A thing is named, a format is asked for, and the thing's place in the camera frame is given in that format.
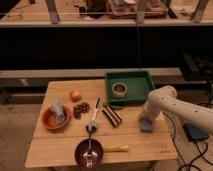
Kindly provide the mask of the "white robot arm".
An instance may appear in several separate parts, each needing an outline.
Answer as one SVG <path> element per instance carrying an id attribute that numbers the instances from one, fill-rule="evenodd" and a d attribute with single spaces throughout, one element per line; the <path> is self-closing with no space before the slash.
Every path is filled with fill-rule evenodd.
<path id="1" fill-rule="evenodd" d="M 173 86 L 167 85 L 149 92 L 142 106 L 141 130 L 152 132 L 155 119 L 161 112 L 175 114 L 213 135 L 213 109 L 178 100 Z"/>

